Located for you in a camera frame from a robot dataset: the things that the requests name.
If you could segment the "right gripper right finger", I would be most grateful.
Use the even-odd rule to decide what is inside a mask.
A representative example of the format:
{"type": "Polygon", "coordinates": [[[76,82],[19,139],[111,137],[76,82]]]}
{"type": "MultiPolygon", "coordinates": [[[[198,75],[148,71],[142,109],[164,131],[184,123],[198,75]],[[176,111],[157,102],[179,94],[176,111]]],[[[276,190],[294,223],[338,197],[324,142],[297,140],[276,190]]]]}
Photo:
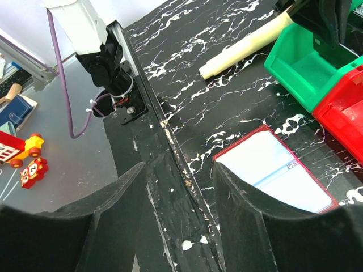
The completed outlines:
{"type": "Polygon", "coordinates": [[[362,206],[300,210],[213,167],[227,271],[361,271],[362,206]]]}

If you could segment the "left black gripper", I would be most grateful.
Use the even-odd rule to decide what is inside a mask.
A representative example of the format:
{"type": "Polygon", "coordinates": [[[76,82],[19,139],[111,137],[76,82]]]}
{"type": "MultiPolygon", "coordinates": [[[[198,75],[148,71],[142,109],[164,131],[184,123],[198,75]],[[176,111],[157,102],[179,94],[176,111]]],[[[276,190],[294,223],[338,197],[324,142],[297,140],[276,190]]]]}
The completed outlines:
{"type": "Polygon", "coordinates": [[[330,50],[344,48],[362,56],[362,1],[276,1],[293,22],[313,33],[330,50]]]}

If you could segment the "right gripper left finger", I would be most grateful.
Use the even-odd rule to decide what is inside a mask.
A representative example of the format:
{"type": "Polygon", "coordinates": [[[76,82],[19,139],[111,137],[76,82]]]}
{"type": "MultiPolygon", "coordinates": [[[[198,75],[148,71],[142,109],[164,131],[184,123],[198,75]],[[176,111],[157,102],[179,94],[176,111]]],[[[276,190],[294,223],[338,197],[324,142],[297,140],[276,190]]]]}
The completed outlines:
{"type": "Polygon", "coordinates": [[[53,212],[1,206],[2,271],[132,271],[146,164],[53,212]]]}

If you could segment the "red leather card holder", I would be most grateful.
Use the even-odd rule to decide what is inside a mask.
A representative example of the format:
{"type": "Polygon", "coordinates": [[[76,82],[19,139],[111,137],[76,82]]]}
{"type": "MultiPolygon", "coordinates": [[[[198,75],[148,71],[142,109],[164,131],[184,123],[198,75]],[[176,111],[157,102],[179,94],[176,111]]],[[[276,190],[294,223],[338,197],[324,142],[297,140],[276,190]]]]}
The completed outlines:
{"type": "Polygon", "coordinates": [[[224,148],[213,160],[242,181],[295,208],[323,213],[339,205],[267,125],[224,148]]]}

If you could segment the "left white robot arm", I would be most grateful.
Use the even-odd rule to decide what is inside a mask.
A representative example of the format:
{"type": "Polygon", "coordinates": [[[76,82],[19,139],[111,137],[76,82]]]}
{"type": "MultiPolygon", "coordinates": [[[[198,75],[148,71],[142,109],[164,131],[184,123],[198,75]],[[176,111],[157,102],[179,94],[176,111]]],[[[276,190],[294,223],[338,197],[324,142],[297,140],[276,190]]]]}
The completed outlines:
{"type": "MultiPolygon", "coordinates": [[[[123,60],[116,24],[105,24],[90,1],[45,1],[48,22],[58,21],[77,60],[94,85],[109,95],[111,109],[127,124],[147,111],[141,87],[123,60]]],[[[277,1],[276,17],[199,68],[210,79],[244,61],[268,44],[265,68],[316,118],[324,118],[334,100],[362,88],[362,2],[277,1]]]]}

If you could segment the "green plastic bin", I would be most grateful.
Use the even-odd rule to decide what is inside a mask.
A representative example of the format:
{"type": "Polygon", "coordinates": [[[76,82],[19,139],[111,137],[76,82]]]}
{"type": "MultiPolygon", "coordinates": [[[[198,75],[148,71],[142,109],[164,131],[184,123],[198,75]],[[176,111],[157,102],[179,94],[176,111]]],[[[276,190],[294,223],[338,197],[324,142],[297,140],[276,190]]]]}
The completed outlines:
{"type": "Polygon", "coordinates": [[[313,33],[293,23],[282,30],[264,68],[311,113],[342,76],[362,65],[362,57],[337,68],[313,47],[313,33]]]}

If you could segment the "cream toy microphone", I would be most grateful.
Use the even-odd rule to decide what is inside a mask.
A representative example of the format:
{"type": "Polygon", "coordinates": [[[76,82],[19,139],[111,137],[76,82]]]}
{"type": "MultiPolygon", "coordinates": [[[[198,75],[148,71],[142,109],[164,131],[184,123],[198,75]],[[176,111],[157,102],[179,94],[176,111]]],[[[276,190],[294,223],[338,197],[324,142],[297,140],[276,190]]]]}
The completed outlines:
{"type": "Polygon", "coordinates": [[[276,41],[281,32],[293,23],[287,11],[222,51],[199,68],[204,80],[218,75],[232,65],[276,41]]]}

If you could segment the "red owl toy block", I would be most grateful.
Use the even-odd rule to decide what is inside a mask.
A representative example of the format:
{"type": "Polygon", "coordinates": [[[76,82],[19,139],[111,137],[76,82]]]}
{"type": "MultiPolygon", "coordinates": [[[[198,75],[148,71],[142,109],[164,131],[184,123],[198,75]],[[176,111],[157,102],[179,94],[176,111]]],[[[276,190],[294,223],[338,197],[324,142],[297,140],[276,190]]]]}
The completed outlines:
{"type": "Polygon", "coordinates": [[[20,172],[22,188],[30,189],[34,184],[44,178],[48,172],[48,161],[44,158],[32,160],[27,167],[20,172]]]}

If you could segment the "red plastic bin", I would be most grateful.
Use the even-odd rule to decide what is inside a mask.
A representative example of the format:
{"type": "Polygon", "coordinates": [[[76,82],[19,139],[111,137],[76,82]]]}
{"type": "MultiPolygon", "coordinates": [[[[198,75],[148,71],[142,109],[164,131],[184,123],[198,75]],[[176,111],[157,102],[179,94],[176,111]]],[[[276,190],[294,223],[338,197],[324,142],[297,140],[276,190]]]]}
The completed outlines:
{"type": "Polygon", "coordinates": [[[362,65],[334,85],[313,117],[362,164],[362,65]]]}

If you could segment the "red yellow toy truck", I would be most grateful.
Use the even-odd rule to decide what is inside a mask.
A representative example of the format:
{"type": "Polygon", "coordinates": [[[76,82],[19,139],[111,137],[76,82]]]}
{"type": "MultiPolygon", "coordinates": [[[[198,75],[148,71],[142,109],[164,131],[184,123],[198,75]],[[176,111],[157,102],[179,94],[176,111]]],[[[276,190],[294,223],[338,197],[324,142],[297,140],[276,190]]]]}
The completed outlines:
{"type": "Polygon", "coordinates": [[[45,140],[40,134],[32,134],[23,140],[1,131],[1,165],[9,164],[12,168],[21,168],[26,158],[41,156],[45,140]]]}

